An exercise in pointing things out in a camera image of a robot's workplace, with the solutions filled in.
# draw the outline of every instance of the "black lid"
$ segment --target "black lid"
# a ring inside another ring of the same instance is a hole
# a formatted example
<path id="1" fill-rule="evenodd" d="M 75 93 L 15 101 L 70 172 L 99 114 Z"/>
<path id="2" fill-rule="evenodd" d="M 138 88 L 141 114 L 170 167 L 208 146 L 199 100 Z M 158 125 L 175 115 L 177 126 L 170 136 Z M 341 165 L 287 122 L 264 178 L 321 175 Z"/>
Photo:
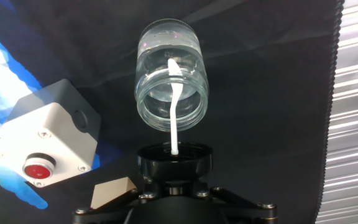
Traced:
<path id="1" fill-rule="evenodd" d="M 171 144 L 147 146 L 137 152 L 139 172 L 156 182 L 196 180 L 212 171 L 213 150 L 207 145 L 178 143 L 179 154 L 171 154 Z"/>

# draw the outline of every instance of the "glass jar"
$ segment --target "glass jar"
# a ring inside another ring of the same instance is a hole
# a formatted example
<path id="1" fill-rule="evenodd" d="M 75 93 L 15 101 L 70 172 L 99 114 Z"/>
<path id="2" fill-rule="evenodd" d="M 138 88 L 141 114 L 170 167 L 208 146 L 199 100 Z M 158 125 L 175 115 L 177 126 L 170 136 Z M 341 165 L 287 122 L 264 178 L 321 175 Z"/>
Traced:
<path id="1" fill-rule="evenodd" d="M 174 59 L 178 73 L 170 72 L 168 59 Z M 183 84 L 176 114 L 178 131 L 186 130 L 205 115 L 208 80 L 194 30 L 182 21 L 162 19 L 147 26 L 140 36 L 135 78 L 140 117 L 160 131 L 170 131 L 172 83 Z"/>

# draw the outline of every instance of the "black cloth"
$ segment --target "black cloth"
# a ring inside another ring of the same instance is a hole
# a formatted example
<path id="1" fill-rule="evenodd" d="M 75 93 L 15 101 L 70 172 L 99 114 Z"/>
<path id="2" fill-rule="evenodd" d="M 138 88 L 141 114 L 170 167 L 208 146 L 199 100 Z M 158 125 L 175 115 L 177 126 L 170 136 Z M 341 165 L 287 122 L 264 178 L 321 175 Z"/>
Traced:
<path id="1" fill-rule="evenodd" d="M 206 116 L 180 141 L 214 149 L 210 186 L 278 205 L 280 223 L 314 223 L 321 203 L 341 4 L 319 1 L 11 1 L 0 42 L 43 85 L 69 79 L 122 151 L 89 173 L 35 191 L 45 210 L 0 188 L 0 223 L 70 223 L 95 184 L 129 176 L 136 150 L 170 140 L 134 99 L 142 29 L 166 17 L 196 31 L 209 80 Z"/>

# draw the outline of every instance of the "white control box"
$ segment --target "white control box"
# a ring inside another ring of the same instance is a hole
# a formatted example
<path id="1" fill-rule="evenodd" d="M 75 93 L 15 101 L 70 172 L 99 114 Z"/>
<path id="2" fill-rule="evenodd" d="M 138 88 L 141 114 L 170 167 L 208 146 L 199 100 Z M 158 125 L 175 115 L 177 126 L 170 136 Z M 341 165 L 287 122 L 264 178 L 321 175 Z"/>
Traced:
<path id="1" fill-rule="evenodd" d="M 1 128 L 0 158 L 36 187 L 88 172 L 101 118 L 68 80 L 21 98 Z"/>

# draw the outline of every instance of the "metal shutter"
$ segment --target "metal shutter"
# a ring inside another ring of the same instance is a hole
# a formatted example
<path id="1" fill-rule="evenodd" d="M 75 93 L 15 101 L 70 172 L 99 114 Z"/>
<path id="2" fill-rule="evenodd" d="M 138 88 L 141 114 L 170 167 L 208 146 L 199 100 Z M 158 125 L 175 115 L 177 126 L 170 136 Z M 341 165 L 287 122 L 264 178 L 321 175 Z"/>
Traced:
<path id="1" fill-rule="evenodd" d="M 358 1 L 344 7 L 321 224 L 358 224 Z"/>

